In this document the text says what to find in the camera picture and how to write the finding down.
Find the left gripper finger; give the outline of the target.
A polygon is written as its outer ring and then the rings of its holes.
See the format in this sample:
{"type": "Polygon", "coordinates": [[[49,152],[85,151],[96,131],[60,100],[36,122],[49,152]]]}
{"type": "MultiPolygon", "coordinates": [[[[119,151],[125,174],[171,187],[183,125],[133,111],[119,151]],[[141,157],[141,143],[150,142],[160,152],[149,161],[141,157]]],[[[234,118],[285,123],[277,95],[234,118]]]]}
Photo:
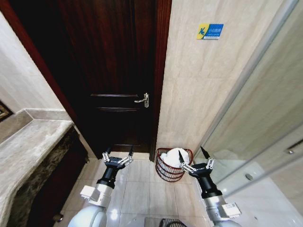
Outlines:
{"type": "Polygon", "coordinates": [[[108,147],[106,149],[106,151],[104,153],[102,153],[102,156],[103,156],[103,160],[105,163],[108,163],[110,162],[110,153],[111,153],[111,147],[108,147]]]}
{"type": "Polygon", "coordinates": [[[128,156],[119,160],[118,164],[121,165],[121,166],[129,165],[133,161],[133,154],[134,154],[134,146],[132,145],[131,148],[130,148],[130,151],[128,153],[128,156]]]}

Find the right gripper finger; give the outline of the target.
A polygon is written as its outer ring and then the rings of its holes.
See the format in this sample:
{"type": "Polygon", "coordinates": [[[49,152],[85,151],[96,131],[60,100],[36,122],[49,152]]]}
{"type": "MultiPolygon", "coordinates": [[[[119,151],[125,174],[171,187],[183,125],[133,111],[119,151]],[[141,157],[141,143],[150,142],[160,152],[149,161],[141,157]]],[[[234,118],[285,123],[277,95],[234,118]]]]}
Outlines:
{"type": "Polygon", "coordinates": [[[179,167],[182,168],[187,173],[194,173],[195,169],[192,168],[189,164],[185,163],[180,150],[178,151],[178,154],[179,154],[179,162],[180,162],[179,167]]]}
{"type": "Polygon", "coordinates": [[[214,165],[214,158],[211,158],[209,153],[202,146],[200,148],[201,148],[201,151],[202,151],[205,159],[207,160],[205,168],[212,169],[213,165],[214,165]]]}

